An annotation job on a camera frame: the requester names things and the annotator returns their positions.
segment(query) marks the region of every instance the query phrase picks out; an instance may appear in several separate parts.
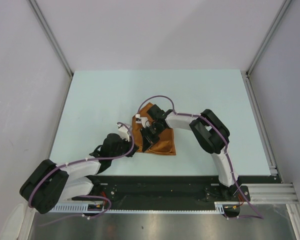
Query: metal frame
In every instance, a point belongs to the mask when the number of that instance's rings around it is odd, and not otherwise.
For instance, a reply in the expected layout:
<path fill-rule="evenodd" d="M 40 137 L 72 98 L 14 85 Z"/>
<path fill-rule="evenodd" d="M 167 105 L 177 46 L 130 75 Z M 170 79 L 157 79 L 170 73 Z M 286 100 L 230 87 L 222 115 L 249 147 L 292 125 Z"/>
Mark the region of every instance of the metal frame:
<path fill-rule="evenodd" d="M 43 15 L 37 1 L 36 0 L 27 0 L 27 2 L 29 3 L 30 8 L 33 11 L 33 14 L 37 18 L 40 26 L 42 27 L 44 34 L 46 35 L 49 42 L 51 43 L 51 47 L 53 48 L 56 56 L 61 61 L 62 66 L 64 67 L 65 71 L 68 73 L 69 77 L 72 78 L 74 73 L 71 71 L 69 63 L 68 63 L 63 51 L 61 50 L 60 45 L 58 44 L 55 35 L 51 31 L 51 28 L 49 27 L 48 22 L 47 22 L 45 16 Z"/>
<path fill-rule="evenodd" d="M 252 204 L 298 204 L 294 186 L 290 184 L 245 184 Z"/>
<path fill-rule="evenodd" d="M 287 204 L 288 210 L 294 234 L 297 240 L 300 240 L 300 205 L 299 204 Z"/>
<path fill-rule="evenodd" d="M 253 72 L 256 64 L 258 63 L 258 61 L 261 59 L 263 53 L 265 52 L 265 50 L 267 49 L 267 46 L 269 45 L 271 39 L 273 38 L 274 34 L 276 33 L 278 27 L 280 26 L 284 16 L 286 15 L 286 13 L 288 12 L 288 9 L 291 5 L 291 3 L 293 2 L 293 0 L 284 0 L 284 2 L 282 3 L 278 13 L 276 14 L 268 32 L 266 33 L 261 46 L 259 47 L 258 51 L 256 52 L 250 66 L 248 67 L 246 73 L 248 76 L 251 75 L 251 73 Z"/>
<path fill-rule="evenodd" d="M 35 214 L 35 209 L 29 207 L 26 208 L 25 216 L 17 240 L 28 240 Z"/>
<path fill-rule="evenodd" d="M 282 179 L 282 176 L 280 175 L 280 173 L 278 172 L 278 169 L 277 169 L 275 155 L 274 155 L 274 152 L 273 152 L 270 140 L 269 140 L 269 136 L 267 134 L 264 120 L 263 120 L 261 112 L 260 112 L 260 108 L 259 108 L 259 105 L 258 105 L 258 102 L 256 99 L 255 92 L 254 92 L 251 82 L 250 82 L 250 78 L 247 76 L 246 73 L 242 73 L 242 78 L 243 78 L 244 86 L 245 86 L 245 89 L 246 89 L 246 92 L 247 92 L 247 95 L 248 95 L 248 98 L 250 101 L 254 119 L 255 119 L 260 137 L 261 137 L 261 142 L 262 142 L 263 149 L 265 152 L 266 160 L 267 160 L 269 168 L 270 168 L 270 172 L 274 176 L 279 174 L 280 178 Z"/>

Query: gray floor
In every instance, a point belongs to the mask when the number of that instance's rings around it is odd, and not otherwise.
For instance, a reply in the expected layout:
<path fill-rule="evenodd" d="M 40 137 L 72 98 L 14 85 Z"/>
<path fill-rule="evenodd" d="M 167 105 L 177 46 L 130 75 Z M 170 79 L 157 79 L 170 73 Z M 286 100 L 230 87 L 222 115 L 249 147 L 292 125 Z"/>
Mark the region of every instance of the gray floor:
<path fill-rule="evenodd" d="M 295 240 L 285 205 L 259 205 L 260 219 L 226 220 L 207 214 L 106 214 L 86 220 L 71 217 L 44 227 L 39 224 L 65 213 L 37 214 L 30 240 Z M 251 214 L 243 206 L 242 214 Z"/>

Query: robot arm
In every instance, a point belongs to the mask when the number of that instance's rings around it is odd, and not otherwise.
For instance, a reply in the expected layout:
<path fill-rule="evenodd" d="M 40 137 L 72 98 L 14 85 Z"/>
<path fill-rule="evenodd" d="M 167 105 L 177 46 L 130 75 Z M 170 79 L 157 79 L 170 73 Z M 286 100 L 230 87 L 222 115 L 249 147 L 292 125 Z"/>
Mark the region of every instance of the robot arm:
<path fill-rule="evenodd" d="M 219 175 L 219 181 L 226 187 L 231 187 L 235 181 L 231 174 L 231 169 L 225 154 L 225 143 L 214 129 L 209 129 L 209 125 L 202 119 L 191 116 L 176 115 L 172 110 L 164 112 L 157 105 L 153 105 L 147 113 L 154 120 L 151 125 L 146 117 L 136 115 L 136 122 L 141 123 L 142 151 L 145 152 L 160 140 L 160 134 L 165 129 L 185 129 L 192 131 L 200 146 L 207 153 L 210 153 Z M 209 109 L 200 114 L 209 120 L 214 127 L 222 134 L 229 143 L 230 132 L 219 118 Z"/>
<path fill-rule="evenodd" d="M 164 112 L 156 105 L 151 107 L 147 113 L 154 120 L 151 125 L 147 119 L 136 115 L 136 122 L 143 126 L 140 130 L 143 152 L 160 140 L 160 134 L 165 129 L 190 130 L 194 133 L 200 146 L 212 155 L 219 174 L 219 181 L 225 191 L 234 193 L 232 189 L 235 189 L 233 187 L 235 181 L 232 178 L 230 166 L 224 153 L 225 143 L 215 130 L 209 129 L 209 125 L 199 117 L 176 115 L 172 110 Z M 201 113 L 201 116 L 208 119 L 229 142 L 229 130 L 211 110 L 206 109 Z M 132 157 L 137 151 L 138 147 L 133 145 L 133 141 L 131 141 L 131 126 L 123 125 L 118 126 L 118 134 L 108 134 L 103 145 L 98 146 L 90 153 L 95 158 L 107 158 L 106 161 L 99 162 L 86 158 L 69 165 L 65 163 L 61 167 L 49 159 L 44 160 L 21 187 L 20 194 L 22 197 L 29 201 L 30 206 L 35 207 L 39 213 L 45 214 L 58 201 L 88 195 L 94 184 L 86 176 L 99 174 L 110 167 L 112 159 L 119 156 Z M 238 175 L 234 173 L 234 176 L 237 181 Z"/>

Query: orange cloth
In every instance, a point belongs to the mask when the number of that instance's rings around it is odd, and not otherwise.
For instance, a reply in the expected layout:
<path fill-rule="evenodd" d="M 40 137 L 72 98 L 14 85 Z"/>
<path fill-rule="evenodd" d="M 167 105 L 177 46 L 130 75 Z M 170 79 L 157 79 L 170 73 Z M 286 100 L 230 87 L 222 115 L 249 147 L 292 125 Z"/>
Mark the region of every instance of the orange cloth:
<path fill-rule="evenodd" d="M 151 123 L 153 119 L 147 114 L 147 111 L 153 106 L 152 103 L 148 103 L 144 106 L 139 114 L 141 117 L 147 117 L 149 122 Z M 134 143 L 139 147 L 137 153 L 142 153 L 142 136 L 140 129 L 142 128 L 142 124 L 136 123 L 136 117 L 132 118 L 132 134 L 134 137 Z M 160 135 L 160 140 L 149 148 L 145 153 L 148 154 L 158 154 L 158 155 L 176 155 L 176 147 L 174 141 L 174 130 L 172 128 L 165 129 Z"/>

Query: white enclosure wall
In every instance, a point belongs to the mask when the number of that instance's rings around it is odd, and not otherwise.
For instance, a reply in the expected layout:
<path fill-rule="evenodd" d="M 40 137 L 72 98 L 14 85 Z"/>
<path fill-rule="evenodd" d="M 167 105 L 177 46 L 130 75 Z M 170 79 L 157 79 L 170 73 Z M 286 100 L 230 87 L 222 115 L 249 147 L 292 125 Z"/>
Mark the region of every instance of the white enclosure wall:
<path fill-rule="evenodd" d="M 279 171 L 300 201 L 300 0 L 292 3 L 251 82 Z"/>
<path fill-rule="evenodd" d="M 70 79 L 25 0 L 0 0 L 0 232 L 47 158 Z"/>
<path fill-rule="evenodd" d="M 72 70 L 247 70 L 283 0 L 37 0 Z"/>

